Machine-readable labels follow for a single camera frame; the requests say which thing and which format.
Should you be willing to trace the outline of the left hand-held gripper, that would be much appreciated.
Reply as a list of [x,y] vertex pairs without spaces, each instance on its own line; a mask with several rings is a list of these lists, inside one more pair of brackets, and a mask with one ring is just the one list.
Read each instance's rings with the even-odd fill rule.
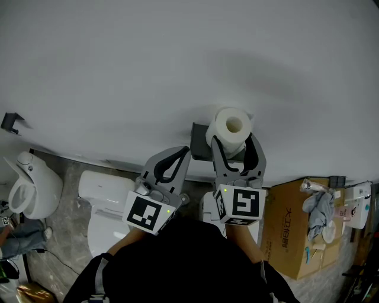
[[[173,147],[149,158],[143,167],[142,178],[136,179],[135,189],[127,195],[122,221],[131,227],[158,235],[176,211],[190,201],[187,194],[180,194],[190,160],[189,147]],[[165,177],[166,171],[175,162],[178,163],[171,176]]]

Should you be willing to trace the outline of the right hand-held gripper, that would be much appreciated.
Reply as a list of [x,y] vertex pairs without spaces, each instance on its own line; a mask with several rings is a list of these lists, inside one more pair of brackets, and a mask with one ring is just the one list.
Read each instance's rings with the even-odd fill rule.
[[220,222],[228,225],[245,225],[259,221],[263,217],[266,190],[262,188],[266,157],[253,133],[245,140],[242,176],[239,169],[230,167],[221,141],[213,136],[211,153],[216,172],[214,199],[216,200]]

